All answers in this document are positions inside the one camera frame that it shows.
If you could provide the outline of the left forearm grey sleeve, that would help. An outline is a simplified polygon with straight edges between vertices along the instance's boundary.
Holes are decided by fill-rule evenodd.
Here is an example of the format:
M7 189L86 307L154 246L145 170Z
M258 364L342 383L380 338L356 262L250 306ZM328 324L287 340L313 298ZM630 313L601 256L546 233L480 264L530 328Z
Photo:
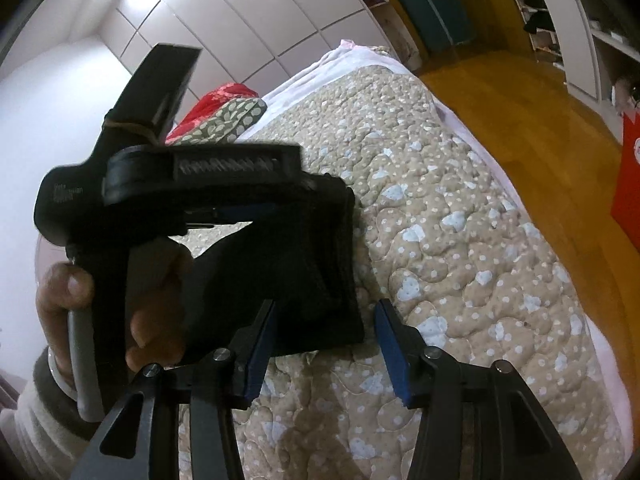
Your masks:
M99 425L81 419L77 403L47 349L15 408L1 412L1 477L67 479Z

